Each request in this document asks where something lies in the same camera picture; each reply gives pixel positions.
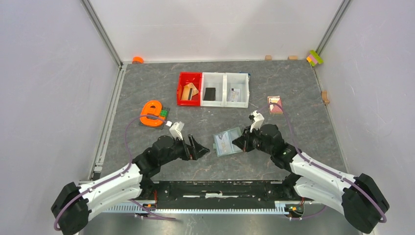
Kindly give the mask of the silver credit card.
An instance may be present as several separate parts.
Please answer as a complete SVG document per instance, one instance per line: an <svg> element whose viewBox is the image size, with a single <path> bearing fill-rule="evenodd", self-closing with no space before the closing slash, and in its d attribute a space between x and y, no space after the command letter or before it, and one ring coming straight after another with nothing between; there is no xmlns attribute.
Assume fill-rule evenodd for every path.
<svg viewBox="0 0 415 235"><path fill-rule="evenodd" d="M239 88L230 88L228 91L227 101L228 102L239 102L241 90Z"/></svg>

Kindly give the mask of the gold credit card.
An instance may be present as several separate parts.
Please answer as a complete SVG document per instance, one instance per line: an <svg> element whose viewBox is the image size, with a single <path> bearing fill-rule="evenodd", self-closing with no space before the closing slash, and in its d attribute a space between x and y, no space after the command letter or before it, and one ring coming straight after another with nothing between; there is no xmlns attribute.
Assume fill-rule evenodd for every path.
<svg viewBox="0 0 415 235"><path fill-rule="evenodd" d="M188 83L183 86L181 100L191 100L193 97L194 84Z"/></svg>
<svg viewBox="0 0 415 235"><path fill-rule="evenodd" d="M194 85L194 90L193 90L193 96L197 95L199 93L199 90L197 89L197 87Z"/></svg>

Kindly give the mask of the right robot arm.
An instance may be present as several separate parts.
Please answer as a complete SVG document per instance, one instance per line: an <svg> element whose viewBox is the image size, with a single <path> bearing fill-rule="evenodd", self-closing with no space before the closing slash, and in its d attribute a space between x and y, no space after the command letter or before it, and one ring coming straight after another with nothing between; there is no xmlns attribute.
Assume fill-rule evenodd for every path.
<svg viewBox="0 0 415 235"><path fill-rule="evenodd" d="M302 197L320 202L365 234L371 233L378 223L386 222L390 205L370 176L354 176L314 160L287 143L276 125L247 127L232 143L244 152L259 150L269 154L277 167L289 172L282 187L287 199Z"/></svg>

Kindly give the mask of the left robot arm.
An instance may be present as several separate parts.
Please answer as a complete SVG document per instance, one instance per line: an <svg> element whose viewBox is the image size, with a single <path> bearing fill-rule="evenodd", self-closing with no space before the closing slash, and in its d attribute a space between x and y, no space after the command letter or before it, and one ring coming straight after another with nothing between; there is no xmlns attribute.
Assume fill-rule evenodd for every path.
<svg viewBox="0 0 415 235"><path fill-rule="evenodd" d="M189 144L179 138L161 136L121 169L87 184L70 182L63 186L51 206L54 229L74 235L118 203L137 197L149 199L154 193L151 177L160 172L162 165L176 159L195 161L210 152L192 135L188 139Z"/></svg>

